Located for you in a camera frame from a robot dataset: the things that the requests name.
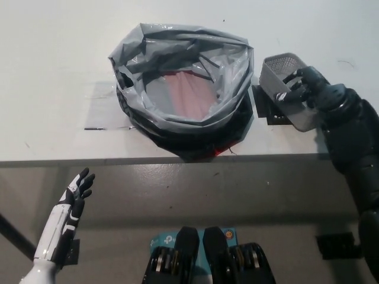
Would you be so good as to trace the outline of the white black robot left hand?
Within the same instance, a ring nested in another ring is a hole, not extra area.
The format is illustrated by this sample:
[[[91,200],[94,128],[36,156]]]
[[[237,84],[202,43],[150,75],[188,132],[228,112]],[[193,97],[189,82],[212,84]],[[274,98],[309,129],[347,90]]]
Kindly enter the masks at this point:
[[[60,269],[65,265],[83,213],[85,198],[92,193],[90,187],[94,179],[95,175],[89,174],[86,167],[64,190],[44,226],[34,254],[35,259],[52,262]]]

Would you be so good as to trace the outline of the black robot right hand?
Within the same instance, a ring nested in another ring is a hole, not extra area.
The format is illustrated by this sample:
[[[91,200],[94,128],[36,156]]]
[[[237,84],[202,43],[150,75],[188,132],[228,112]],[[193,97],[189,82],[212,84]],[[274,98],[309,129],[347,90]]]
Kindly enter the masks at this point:
[[[279,92],[274,99],[279,104],[306,102],[310,108],[331,109],[337,107],[346,98],[348,89],[344,84],[331,85],[313,66],[297,69],[288,75],[283,83],[296,82],[289,91]]]

